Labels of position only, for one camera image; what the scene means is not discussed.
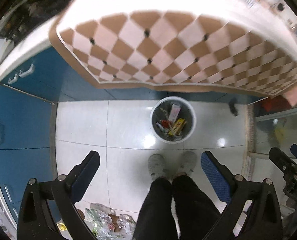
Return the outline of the white trash bin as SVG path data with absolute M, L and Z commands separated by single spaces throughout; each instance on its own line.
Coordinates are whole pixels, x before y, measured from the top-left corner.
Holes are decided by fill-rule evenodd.
M 155 136 L 167 144 L 179 144 L 195 131 L 197 118 L 192 105 L 178 96 L 160 100 L 150 113 Z

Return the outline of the glass door panel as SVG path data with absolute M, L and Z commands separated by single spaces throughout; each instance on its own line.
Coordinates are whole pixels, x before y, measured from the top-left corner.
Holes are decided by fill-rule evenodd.
M 297 107 L 255 118 L 254 152 L 268 154 L 277 147 L 289 157 L 291 145 L 297 145 Z

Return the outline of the red item under cabinet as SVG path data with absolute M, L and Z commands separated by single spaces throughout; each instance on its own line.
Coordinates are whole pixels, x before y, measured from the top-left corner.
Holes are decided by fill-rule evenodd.
M 281 95 L 261 100 L 260 105 L 266 112 L 280 112 L 292 108 L 289 102 Z

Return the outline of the black trouser legs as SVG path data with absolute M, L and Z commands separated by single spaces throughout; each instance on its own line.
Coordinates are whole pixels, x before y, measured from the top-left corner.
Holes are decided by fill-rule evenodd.
M 189 176 L 158 178 L 142 204 L 133 239 L 203 239 L 220 216 Z

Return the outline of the clear plastic bag pile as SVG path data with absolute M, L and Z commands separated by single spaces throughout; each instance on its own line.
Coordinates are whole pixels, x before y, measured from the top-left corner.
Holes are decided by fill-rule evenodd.
M 101 209 L 85 208 L 85 223 L 96 239 L 133 239 L 136 221 L 128 214 L 116 215 Z

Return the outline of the small black floor object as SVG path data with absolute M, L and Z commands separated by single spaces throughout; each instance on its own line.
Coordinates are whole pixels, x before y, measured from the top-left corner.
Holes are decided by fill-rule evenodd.
M 229 109 L 234 116 L 238 116 L 238 109 L 236 108 L 237 99 L 232 98 L 232 100 L 228 103 Z

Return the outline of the right grey sneaker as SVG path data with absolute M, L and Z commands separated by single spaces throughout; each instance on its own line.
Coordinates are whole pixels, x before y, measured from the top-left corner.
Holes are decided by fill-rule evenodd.
M 197 164 L 197 155 L 192 151 L 184 152 L 180 158 L 178 173 L 185 173 L 190 176 Z

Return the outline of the grey sneaker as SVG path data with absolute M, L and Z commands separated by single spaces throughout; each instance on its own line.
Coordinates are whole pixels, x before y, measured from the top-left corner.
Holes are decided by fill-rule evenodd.
M 184 152 L 180 158 L 178 173 L 185 173 L 190 176 L 197 164 L 197 155 L 192 151 Z
M 167 171 L 165 168 L 165 160 L 162 155 L 154 154 L 149 157 L 148 172 L 149 172 L 152 180 L 167 177 Z

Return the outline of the yellow box in bin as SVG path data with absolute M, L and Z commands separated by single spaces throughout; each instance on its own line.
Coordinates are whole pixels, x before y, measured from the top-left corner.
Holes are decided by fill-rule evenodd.
M 184 118 L 179 118 L 174 124 L 173 126 L 170 128 L 169 132 L 168 132 L 168 135 L 169 136 L 178 136 L 183 127 L 185 126 L 186 124 L 186 120 Z

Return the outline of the left grey sneaker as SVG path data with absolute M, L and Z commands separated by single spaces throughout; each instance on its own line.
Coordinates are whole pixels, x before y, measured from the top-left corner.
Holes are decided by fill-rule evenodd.
M 148 172 L 149 172 L 152 180 L 167 177 L 167 171 L 165 168 L 165 160 L 162 155 L 154 154 L 149 157 Z

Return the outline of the pink white carton in bin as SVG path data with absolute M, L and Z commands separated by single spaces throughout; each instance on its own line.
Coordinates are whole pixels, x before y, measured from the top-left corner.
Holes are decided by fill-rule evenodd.
M 179 104 L 173 103 L 168 117 L 169 122 L 174 123 L 177 120 L 180 111 L 181 106 Z

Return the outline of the checkered pink brown mat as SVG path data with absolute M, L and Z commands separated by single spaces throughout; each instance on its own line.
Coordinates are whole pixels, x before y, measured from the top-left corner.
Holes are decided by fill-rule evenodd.
M 281 95 L 295 105 L 295 23 L 266 0 L 71 0 L 49 40 L 97 88 Z

